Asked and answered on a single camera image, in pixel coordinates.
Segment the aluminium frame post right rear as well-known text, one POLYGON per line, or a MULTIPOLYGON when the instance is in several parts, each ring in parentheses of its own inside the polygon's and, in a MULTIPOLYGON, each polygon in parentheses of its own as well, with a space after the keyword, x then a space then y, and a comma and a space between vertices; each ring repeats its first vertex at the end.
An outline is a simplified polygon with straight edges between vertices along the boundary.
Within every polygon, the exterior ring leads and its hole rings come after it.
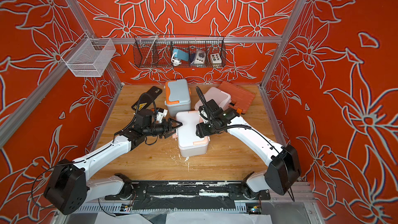
POLYGON ((307 0, 296 0, 295 5, 292 9, 290 18, 289 18, 287 25, 283 31, 282 40, 277 45, 277 48, 276 48, 270 62, 268 63, 267 70, 266 70, 266 72, 263 76, 263 79, 261 81, 261 84, 260 84, 260 89, 264 90, 266 88, 266 85, 271 78, 273 69, 276 67, 276 63, 277 63, 278 59, 281 57, 281 54, 287 45, 290 35, 293 32, 294 26, 298 21, 298 18, 305 6, 306 1, 307 0))

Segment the aluminium left side rail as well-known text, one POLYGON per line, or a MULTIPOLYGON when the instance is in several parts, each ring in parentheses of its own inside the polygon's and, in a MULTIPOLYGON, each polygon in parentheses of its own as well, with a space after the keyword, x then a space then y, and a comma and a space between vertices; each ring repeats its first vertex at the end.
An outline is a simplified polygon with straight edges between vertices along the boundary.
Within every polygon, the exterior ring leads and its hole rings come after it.
POLYGON ((25 120, 32 114, 47 94, 59 82, 68 71, 68 67, 62 61, 47 76, 43 82, 22 102, 22 104, 1 125, 1 147, 3 147, 25 120))

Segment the white round-dial device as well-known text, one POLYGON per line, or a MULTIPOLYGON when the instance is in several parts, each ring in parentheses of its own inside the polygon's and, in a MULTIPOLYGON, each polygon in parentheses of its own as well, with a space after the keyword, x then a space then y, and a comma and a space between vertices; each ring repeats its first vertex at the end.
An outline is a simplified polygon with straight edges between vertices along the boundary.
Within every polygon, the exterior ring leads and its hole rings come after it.
POLYGON ((197 50, 193 56, 191 64, 204 65, 206 61, 206 53, 202 50, 197 50))

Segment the black tool case yellow label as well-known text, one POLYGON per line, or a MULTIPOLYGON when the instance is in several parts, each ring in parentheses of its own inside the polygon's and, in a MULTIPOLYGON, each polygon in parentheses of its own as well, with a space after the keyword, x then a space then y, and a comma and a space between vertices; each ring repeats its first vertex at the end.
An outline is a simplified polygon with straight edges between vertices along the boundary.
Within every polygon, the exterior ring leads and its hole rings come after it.
POLYGON ((144 93, 140 100, 131 106, 131 109, 138 111, 147 109, 152 104, 152 101, 162 94, 162 91, 162 89, 152 86, 146 93, 144 93))

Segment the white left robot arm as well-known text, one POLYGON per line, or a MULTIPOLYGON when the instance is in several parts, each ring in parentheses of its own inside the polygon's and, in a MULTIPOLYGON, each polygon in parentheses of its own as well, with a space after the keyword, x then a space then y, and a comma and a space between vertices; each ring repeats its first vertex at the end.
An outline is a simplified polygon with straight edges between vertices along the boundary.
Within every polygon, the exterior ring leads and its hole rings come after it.
POLYGON ((116 132, 109 143, 73 161, 63 159, 58 162, 44 189, 45 199, 64 215, 75 212, 86 202, 103 197, 132 201, 137 193, 127 176, 116 173, 96 180, 92 176, 146 142, 149 136, 166 139, 183 125, 171 118, 157 122, 157 115, 157 107, 153 110, 138 108, 131 122, 116 132))

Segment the aluminium frame post left rear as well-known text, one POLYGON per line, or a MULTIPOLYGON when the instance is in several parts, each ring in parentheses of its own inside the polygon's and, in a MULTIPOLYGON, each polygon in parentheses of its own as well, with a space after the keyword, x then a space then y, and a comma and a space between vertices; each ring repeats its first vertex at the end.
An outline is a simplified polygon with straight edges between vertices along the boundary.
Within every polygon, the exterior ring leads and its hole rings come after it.
MULTIPOLYGON (((85 16, 83 10, 81 9, 79 3, 77 0, 65 0, 68 4, 69 9, 73 13, 75 19, 77 20, 78 24, 83 30, 83 34, 81 37, 78 38, 77 44, 82 41, 83 39, 90 39, 94 44, 105 44, 105 39, 111 39, 111 38, 98 38, 96 34, 94 33, 94 30, 92 29, 90 23, 88 22, 87 17, 85 16)), ((123 83, 120 81, 118 75, 116 74, 115 69, 111 65, 111 61, 108 64, 105 72, 107 72, 114 84, 116 85, 117 88, 122 88, 123 83)))

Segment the orange plastic tool case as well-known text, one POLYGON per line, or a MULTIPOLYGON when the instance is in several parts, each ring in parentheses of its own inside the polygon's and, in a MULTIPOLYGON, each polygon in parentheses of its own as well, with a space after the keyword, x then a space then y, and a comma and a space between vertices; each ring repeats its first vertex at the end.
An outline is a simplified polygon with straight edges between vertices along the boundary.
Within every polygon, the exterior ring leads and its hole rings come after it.
POLYGON ((218 89, 231 96, 230 107, 242 115, 247 113, 256 96, 254 93, 228 82, 222 82, 218 89))

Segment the beige button box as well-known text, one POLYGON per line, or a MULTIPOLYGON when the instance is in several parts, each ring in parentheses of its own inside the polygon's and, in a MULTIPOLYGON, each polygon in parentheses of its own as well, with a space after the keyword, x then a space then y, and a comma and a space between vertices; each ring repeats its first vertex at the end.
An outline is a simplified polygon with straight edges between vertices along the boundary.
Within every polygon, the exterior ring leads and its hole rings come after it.
POLYGON ((222 65, 222 59, 221 59, 220 54, 218 54, 218 53, 211 54, 209 58, 210 58, 210 61, 211 61, 213 67, 219 67, 222 65))

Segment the aluminium frame post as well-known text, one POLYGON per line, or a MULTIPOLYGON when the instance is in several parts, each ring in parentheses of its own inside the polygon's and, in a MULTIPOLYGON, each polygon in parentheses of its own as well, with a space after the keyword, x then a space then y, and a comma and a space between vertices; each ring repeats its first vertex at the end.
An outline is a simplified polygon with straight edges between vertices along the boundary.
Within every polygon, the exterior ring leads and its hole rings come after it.
MULTIPOLYGON (((94 30, 92 29, 90 23, 88 22, 87 17, 85 16, 83 10, 81 9, 79 3, 77 0, 65 0, 68 4, 69 9, 73 13, 75 19, 77 20, 78 24, 83 30, 83 34, 81 37, 78 38, 77 44, 82 41, 83 39, 90 39, 94 44, 105 44, 105 39, 111 39, 111 38, 98 38, 96 34, 94 33, 94 30)), ((108 64, 105 72, 107 72, 114 84, 116 85, 117 88, 122 88, 123 83, 120 81, 118 75, 116 74, 115 69, 111 65, 111 61, 108 64)))
POLYGON ((264 90, 266 88, 266 85, 271 78, 273 69, 276 67, 276 63, 277 63, 278 59, 281 57, 281 54, 287 45, 290 35, 293 32, 294 26, 298 21, 298 18, 305 6, 306 1, 307 0, 296 0, 295 5, 292 9, 290 18, 289 18, 287 25, 283 31, 282 40, 277 45, 277 48, 276 48, 270 62, 268 63, 267 70, 266 70, 266 72, 263 76, 263 79, 261 81, 261 84, 260 84, 260 89, 264 90))

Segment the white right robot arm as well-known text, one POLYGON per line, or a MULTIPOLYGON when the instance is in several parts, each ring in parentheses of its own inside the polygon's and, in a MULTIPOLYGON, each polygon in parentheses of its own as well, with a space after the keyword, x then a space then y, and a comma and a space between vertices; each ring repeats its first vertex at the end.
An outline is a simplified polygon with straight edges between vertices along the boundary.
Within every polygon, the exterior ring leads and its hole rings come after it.
POLYGON ((227 132, 254 151, 267 166, 267 170, 252 172, 243 179, 240 187, 242 194, 252 198, 260 191, 271 190, 281 196, 288 193, 294 200, 291 187, 302 171, 297 150, 292 145, 283 146, 267 138, 236 110, 223 110, 213 99, 206 100, 199 87, 196 87, 196 92, 202 103, 199 113, 203 119, 196 126, 196 135, 204 138, 227 132))

